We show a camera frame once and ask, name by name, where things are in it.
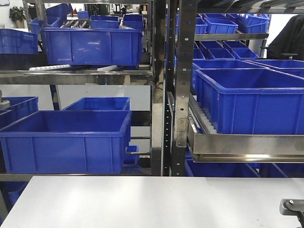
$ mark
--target white wall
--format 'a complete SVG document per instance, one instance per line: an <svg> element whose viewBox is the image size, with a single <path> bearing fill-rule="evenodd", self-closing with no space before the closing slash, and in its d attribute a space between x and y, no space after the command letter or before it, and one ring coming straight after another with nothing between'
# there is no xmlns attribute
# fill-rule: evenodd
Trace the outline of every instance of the white wall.
<svg viewBox="0 0 304 228"><path fill-rule="evenodd" d="M0 6L0 24L4 24L6 29L14 28L14 23L10 20L10 8L13 6L22 6L22 0L9 0L9 6Z"/></svg>
<svg viewBox="0 0 304 228"><path fill-rule="evenodd" d="M273 14L271 16L267 45L269 45L276 38L276 36L279 35L287 22L293 16L294 14Z"/></svg>

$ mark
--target black object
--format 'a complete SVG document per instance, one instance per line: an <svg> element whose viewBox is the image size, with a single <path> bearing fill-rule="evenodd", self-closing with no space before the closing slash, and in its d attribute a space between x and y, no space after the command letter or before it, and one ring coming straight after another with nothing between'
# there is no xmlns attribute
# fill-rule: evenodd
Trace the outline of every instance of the black object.
<svg viewBox="0 0 304 228"><path fill-rule="evenodd" d="M46 54L0 54L0 70L29 70L48 66Z"/></svg>
<svg viewBox="0 0 304 228"><path fill-rule="evenodd" d="M267 48L268 59L304 60L304 15L292 17Z"/></svg>
<svg viewBox="0 0 304 228"><path fill-rule="evenodd" d="M301 226L304 227L304 199L282 199L280 213L297 216Z"/></svg>

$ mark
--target shelf upright post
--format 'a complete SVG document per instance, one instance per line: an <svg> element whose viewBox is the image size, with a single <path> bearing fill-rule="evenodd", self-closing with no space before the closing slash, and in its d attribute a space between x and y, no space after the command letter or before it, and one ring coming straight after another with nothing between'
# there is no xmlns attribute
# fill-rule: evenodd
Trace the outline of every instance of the shelf upright post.
<svg viewBox="0 0 304 228"><path fill-rule="evenodd" d="M29 7L28 4L25 2L25 0L22 0L23 3L23 9L25 14L25 20L27 21L28 29L29 31L32 31L31 25L30 25L30 14L29 14Z"/></svg>
<svg viewBox="0 0 304 228"><path fill-rule="evenodd" d="M151 168L153 176L163 175L163 133L164 133L164 43L166 1L153 0L153 49L152 68L154 85L151 86Z"/></svg>
<svg viewBox="0 0 304 228"><path fill-rule="evenodd" d="M172 117L174 106L173 102L169 102L169 94L172 96L174 93L174 49L175 49L175 26L176 26L176 12L177 12L177 0L167 0L168 12L166 16L167 24L167 39L166 39L166 59L167 66L165 71L164 84L167 88L167 93L164 95L165 102L165 127L164 127L164 175L170 174L170 162L171 162L171 136L172 136Z"/></svg>
<svg viewBox="0 0 304 228"><path fill-rule="evenodd" d="M171 153L172 176L184 175L188 132L188 106L193 61L197 0L180 0L177 75L175 79L175 112Z"/></svg>

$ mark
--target potted plant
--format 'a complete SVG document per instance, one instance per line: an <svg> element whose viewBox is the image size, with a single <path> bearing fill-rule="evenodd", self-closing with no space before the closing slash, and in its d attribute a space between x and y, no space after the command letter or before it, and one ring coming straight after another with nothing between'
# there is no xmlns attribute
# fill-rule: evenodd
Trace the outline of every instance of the potted plant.
<svg viewBox="0 0 304 228"><path fill-rule="evenodd" d="M11 18L18 29L24 29L25 15L23 7L18 8L17 6L14 6L13 8L10 8L9 18Z"/></svg>

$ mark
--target stainless steel shelf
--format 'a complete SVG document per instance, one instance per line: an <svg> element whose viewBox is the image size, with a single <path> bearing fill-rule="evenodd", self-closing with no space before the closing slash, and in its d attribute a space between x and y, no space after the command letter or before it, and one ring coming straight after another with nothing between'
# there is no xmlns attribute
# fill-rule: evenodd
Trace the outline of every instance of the stainless steel shelf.
<svg viewBox="0 0 304 228"><path fill-rule="evenodd" d="M153 85L151 71L0 71L2 85Z"/></svg>
<svg viewBox="0 0 304 228"><path fill-rule="evenodd" d="M194 40L266 39L268 33L195 34Z"/></svg>
<svg viewBox="0 0 304 228"><path fill-rule="evenodd" d="M43 3L115 3L115 4L148 4L148 0L42 0Z"/></svg>
<svg viewBox="0 0 304 228"><path fill-rule="evenodd" d="M201 134L190 118L188 140L195 162L304 162L304 135Z"/></svg>

